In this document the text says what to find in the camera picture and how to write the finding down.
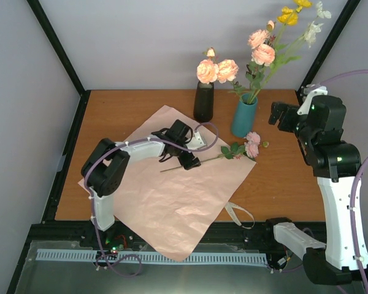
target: white wall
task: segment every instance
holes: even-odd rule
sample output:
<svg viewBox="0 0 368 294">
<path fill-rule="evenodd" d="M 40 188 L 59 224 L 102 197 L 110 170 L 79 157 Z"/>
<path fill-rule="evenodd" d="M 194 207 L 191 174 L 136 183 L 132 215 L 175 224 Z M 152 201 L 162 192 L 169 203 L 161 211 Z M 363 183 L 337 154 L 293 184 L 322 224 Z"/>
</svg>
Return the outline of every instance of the white wall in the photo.
<svg viewBox="0 0 368 294">
<path fill-rule="evenodd" d="M 27 2 L 0 0 L 0 294 L 40 222 L 78 101 Z"/>
<path fill-rule="evenodd" d="M 361 1 L 315 81 L 321 82 L 356 69 L 368 69 L 368 0 Z M 328 90 L 330 95 L 340 97 L 347 106 L 343 139 L 355 144 L 364 160 L 368 156 L 368 75 L 335 81 Z M 361 195 L 362 221 L 368 247 L 368 171 L 362 179 Z"/>
<path fill-rule="evenodd" d="M 268 88 L 297 89 L 347 0 L 324 0 L 334 17 L 302 60 L 292 62 Z M 41 0 L 87 89 L 182 89 L 196 87 L 196 66 L 213 46 L 235 59 L 245 83 L 248 36 L 264 28 L 292 0 Z M 316 15 L 300 13 L 286 40 L 299 36 Z"/>
</svg>

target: robotic arm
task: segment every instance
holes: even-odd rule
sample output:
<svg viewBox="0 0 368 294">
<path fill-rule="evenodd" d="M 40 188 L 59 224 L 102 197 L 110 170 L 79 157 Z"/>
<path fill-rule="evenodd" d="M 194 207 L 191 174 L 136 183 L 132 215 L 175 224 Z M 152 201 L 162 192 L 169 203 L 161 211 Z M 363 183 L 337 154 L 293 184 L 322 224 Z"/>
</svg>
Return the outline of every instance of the robotic arm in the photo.
<svg viewBox="0 0 368 294">
<path fill-rule="evenodd" d="M 275 224 L 274 238 L 302 259 L 313 283 L 347 284 L 360 279 L 351 232 L 351 209 L 356 214 L 360 261 L 368 273 L 359 192 L 356 206 L 350 207 L 351 187 L 361 165 L 360 154 L 354 145 L 341 140 L 346 113 L 341 99 L 329 96 L 325 87 L 304 93 L 307 97 L 300 107 L 274 102 L 269 124 L 279 120 L 279 130 L 296 136 L 305 163 L 313 169 L 323 197 L 327 245 L 311 238 L 291 222 Z"/>
<path fill-rule="evenodd" d="M 186 138 L 188 133 L 191 134 L 190 138 Z M 176 146 L 185 147 L 189 151 L 183 151 L 164 142 L 171 142 Z M 115 143 L 108 138 L 102 139 L 82 167 L 81 174 L 86 178 L 86 174 L 90 168 L 104 154 L 107 154 L 107 152 L 120 145 L 124 146 L 107 156 L 105 162 L 98 164 L 87 179 L 87 186 L 92 192 L 90 199 L 94 199 L 93 208 L 95 217 L 92 217 L 91 221 L 102 231 L 106 231 L 115 222 L 113 215 L 113 193 L 120 185 L 128 164 L 149 157 L 162 157 L 159 160 L 160 162 L 177 157 L 181 166 L 185 170 L 189 170 L 201 165 L 199 159 L 190 151 L 206 146 L 200 133 L 197 131 L 194 132 L 192 128 L 180 120 L 176 120 L 169 129 L 165 128 L 153 132 L 147 139 L 133 143 L 130 145 L 128 142 Z"/>
</svg>

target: flower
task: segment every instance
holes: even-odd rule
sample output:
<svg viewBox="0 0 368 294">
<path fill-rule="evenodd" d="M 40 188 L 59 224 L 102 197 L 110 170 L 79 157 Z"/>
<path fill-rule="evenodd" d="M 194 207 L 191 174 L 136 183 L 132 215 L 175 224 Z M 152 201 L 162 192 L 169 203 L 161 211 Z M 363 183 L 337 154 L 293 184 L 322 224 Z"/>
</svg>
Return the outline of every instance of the flower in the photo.
<svg viewBox="0 0 368 294">
<path fill-rule="evenodd" d="M 267 22 L 266 29 L 267 29 L 269 32 L 272 32 L 274 28 L 275 28 L 275 23 L 274 23 L 272 20 L 269 20 L 269 21 Z"/>
<path fill-rule="evenodd" d="M 218 78 L 218 65 L 210 59 L 202 60 L 196 68 L 196 76 L 201 83 L 213 83 Z"/>
<path fill-rule="evenodd" d="M 245 137 L 249 142 L 252 142 L 256 145 L 260 144 L 260 136 L 256 132 L 249 132 L 248 135 Z"/>
<path fill-rule="evenodd" d="M 318 32 L 321 32 L 321 26 L 323 24 L 315 24 L 315 22 L 311 22 L 308 25 L 307 30 L 304 32 L 304 40 L 307 41 L 309 48 L 311 48 L 311 45 L 315 43 L 316 41 L 316 34 Z"/>
<path fill-rule="evenodd" d="M 231 59 L 225 59 L 218 63 L 218 81 L 224 83 L 226 81 L 233 81 L 236 78 L 236 74 L 239 71 L 239 67 Z"/>
<path fill-rule="evenodd" d="M 208 50 L 207 50 L 207 54 L 206 54 L 207 57 L 214 57 L 215 56 L 215 51 L 214 51 L 214 48 L 213 47 L 210 47 Z"/>
<path fill-rule="evenodd" d="M 255 49 L 257 46 L 263 44 L 268 37 L 270 37 L 269 32 L 267 32 L 265 29 L 259 29 L 250 35 L 250 38 L 248 39 L 248 45 L 251 46 L 252 49 Z"/>
<path fill-rule="evenodd" d="M 302 6 L 304 8 L 310 8 L 312 6 L 312 2 L 308 0 L 293 0 L 298 6 Z"/>
<path fill-rule="evenodd" d="M 299 15 L 295 10 L 285 6 L 282 8 L 282 15 L 277 17 L 277 20 L 281 23 L 286 23 L 289 26 L 295 26 L 299 21 Z"/>
<path fill-rule="evenodd" d="M 250 142 L 244 143 L 245 145 L 245 152 L 247 152 L 248 157 L 255 158 L 259 155 L 258 145 L 251 144 Z"/>
<path fill-rule="evenodd" d="M 323 10 L 323 3 L 321 1 L 316 5 L 317 14 L 320 18 L 331 18 L 331 12 Z"/>
<path fill-rule="evenodd" d="M 262 44 L 258 48 L 252 51 L 252 61 L 256 64 L 270 66 L 275 59 L 275 50 L 266 45 Z"/>
</svg>

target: teal vase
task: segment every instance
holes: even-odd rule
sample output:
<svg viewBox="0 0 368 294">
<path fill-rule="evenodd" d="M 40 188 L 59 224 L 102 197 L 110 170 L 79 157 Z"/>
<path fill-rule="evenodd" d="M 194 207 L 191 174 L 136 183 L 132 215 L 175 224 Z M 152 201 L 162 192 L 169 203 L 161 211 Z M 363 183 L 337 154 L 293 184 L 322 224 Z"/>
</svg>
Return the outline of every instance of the teal vase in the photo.
<svg viewBox="0 0 368 294">
<path fill-rule="evenodd" d="M 232 134 L 239 138 L 245 138 L 247 133 L 252 131 L 253 122 L 255 121 L 258 98 L 255 97 L 253 103 L 250 105 L 245 104 L 243 101 L 247 101 L 249 95 L 250 93 L 246 93 L 241 96 L 231 126 Z"/>
</svg>

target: table top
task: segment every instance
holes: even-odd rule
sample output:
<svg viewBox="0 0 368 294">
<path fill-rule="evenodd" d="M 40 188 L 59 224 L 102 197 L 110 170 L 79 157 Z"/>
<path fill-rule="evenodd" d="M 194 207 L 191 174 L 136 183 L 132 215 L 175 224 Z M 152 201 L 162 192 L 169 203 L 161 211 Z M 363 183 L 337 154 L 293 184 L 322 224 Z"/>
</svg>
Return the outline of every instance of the table top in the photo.
<svg viewBox="0 0 368 294">
<path fill-rule="evenodd" d="M 163 105 L 193 118 L 195 90 L 92 91 L 56 213 L 56 220 L 90 219 L 88 194 L 78 182 L 80 169 L 102 138 L 123 141 Z M 230 132 L 238 98 L 215 90 L 212 122 L 227 144 L 243 142 Z M 233 194 L 231 201 L 251 212 L 257 221 L 286 216 L 293 221 L 324 221 L 324 206 L 312 169 L 305 165 L 293 134 L 269 125 L 271 103 L 297 104 L 293 90 L 263 90 L 258 96 L 253 130 L 270 143 L 257 164 Z M 237 211 L 242 221 L 248 215 Z M 231 221 L 222 210 L 216 221 Z"/>
</svg>

